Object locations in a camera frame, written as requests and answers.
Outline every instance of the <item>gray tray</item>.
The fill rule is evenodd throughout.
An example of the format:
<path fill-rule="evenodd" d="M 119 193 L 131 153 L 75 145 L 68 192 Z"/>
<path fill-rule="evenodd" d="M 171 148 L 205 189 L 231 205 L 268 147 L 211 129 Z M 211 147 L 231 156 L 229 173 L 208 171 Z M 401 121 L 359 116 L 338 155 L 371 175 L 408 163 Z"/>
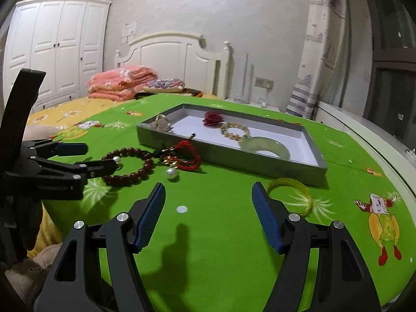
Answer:
<path fill-rule="evenodd" d="M 272 138 L 284 144 L 290 151 L 290 160 L 284 160 L 268 151 L 256 153 L 242 151 L 239 143 L 221 134 L 219 128 L 209 128 L 202 120 L 207 111 L 215 111 L 224 122 L 247 126 L 251 136 Z M 272 178 L 294 178 L 307 185 L 320 186 L 328 169 L 322 154 L 303 126 L 258 117 L 235 111 L 181 104 L 163 112 L 173 129 L 169 132 L 156 130 L 155 117 L 137 125 L 140 144 L 153 148 L 165 148 L 177 144 L 192 133 L 192 140 L 204 162 L 255 173 Z M 239 129 L 230 129 L 242 135 Z"/>

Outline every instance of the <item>dark red scrunchie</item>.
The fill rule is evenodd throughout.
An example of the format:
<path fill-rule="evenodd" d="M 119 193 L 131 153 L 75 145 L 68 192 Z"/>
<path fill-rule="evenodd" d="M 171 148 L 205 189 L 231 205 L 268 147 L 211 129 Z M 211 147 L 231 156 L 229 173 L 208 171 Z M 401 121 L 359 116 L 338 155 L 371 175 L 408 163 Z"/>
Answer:
<path fill-rule="evenodd" d="M 203 120 L 203 123 L 207 127 L 212 127 L 216 126 L 219 123 L 222 123 L 223 121 L 224 119 L 219 113 L 209 111 L 205 113 L 205 119 Z"/>

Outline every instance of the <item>white wardrobe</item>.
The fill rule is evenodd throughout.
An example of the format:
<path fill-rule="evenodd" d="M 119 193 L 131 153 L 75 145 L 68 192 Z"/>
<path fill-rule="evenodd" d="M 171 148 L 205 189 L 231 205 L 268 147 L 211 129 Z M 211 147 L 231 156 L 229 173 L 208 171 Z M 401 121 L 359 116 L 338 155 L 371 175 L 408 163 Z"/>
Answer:
<path fill-rule="evenodd" d="M 106 0 L 18 2 L 4 55 L 4 103 L 22 68 L 46 72 L 34 112 L 86 96 L 88 80 L 102 72 L 110 4 Z"/>

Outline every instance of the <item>red shoe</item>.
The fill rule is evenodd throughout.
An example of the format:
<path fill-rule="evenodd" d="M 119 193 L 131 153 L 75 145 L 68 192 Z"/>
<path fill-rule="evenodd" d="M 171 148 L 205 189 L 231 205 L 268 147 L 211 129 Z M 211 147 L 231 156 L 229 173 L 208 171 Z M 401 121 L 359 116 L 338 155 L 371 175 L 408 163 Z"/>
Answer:
<path fill-rule="evenodd" d="M 401 260 L 401 252 L 399 251 L 399 249 L 397 248 L 396 245 L 393 246 L 394 248 L 394 256 L 398 259 Z"/>
<path fill-rule="evenodd" d="M 387 259 L 388 259 L 387 251 L 386 251 L 386 248 L 383 246 L 381 249 L 381 256 L 379 257 L 379 265 L 380 266 L 385 265 L 385 263 L 387 262 Z"/>

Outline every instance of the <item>green tablecloth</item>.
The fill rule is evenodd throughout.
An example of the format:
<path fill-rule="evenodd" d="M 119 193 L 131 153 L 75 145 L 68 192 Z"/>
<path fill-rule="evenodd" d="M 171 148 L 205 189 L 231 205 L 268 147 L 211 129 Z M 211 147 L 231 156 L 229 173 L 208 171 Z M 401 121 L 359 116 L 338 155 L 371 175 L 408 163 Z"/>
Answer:
<path fill-rule="evenodd" d="M 367 152 L 346 133 L 323 124 L 224 101 L 155 95 L 91 117 L 89 120 L 106 126 L 92 127 L 81 138 L 68 140 L 87 143 L 88 154 L 82 158 L 57 159 L 73 163 L 86 157 L 100 159 L 108 151 L 122 147 L 140 147 L 135 125 L 182 103 L 225 108 L 304 125 L 328 164 L 326 184 L 320 188 L 309 187 L 314 211 L 307 220 L 326 225 L 333 220 L 345 223 L 365 258 L 381 304 L 403 290 L 415 271 L 412 257 L 416 231 L 410 213 L 400 194 Z M 126 114 L 128 111 L 144 115 L 137 117 Z M 123 159 L 123 162 L 120 173 L 130 173 L 141 167 L 141 162 L 134 158 Z M 381 175 L 369 174 L 367 168 Z M 155 310 L 262 311 L 283 257 L 275 254 L 265 240 L 252 205 L 251 187 L 256 181 L 266 187 L 270 179 L 203 163 L 199 172 L 180 171 L 179 181 L 169 182 L 165 170 L 166 167 L 157 166 L 149 180 L 123 189 L 110 189 L 100 179 L 93 179 L 86 186 L 82 201 L 45 201 L 44 205 L 57 226 L 63 233 L 68 233 L 77 220 L 84 220 L 89 225 L 99 224 L 119 212 L 128 211 L 136 200 L 149 195 L 156 182 L 161 182 L 166 186 L 166 205 L 150 245 L 136 257 Z M 387 208 L 389 214 L 382 218 L 393 215 L 400 227 L 397 247 L 402 259 L 394 256 L 393 241 L 383 241 L 388 254 L 384 266 L 378 263 L 381 249 L 370 232 L 370 213 L 361 211 L 354 203 L 355 200 L 370 203 L 371 193 L 394 204 Z M 390 201 L 394 195 L 397 200 Z M 301 196 L 291 188 L 280 187 L 272 192 L 272 197 L 285 202 L 290 211 L 300 212 L 303 208 Z M 176 208 L 180 205 L 187 206 L 188 212 L 177 213 Z M 311 251 L 300 311 L 310 304 L 317 255 L 317 250 Z M 109 281 L 104 252 L 101 263 L 103 277 Z"/>

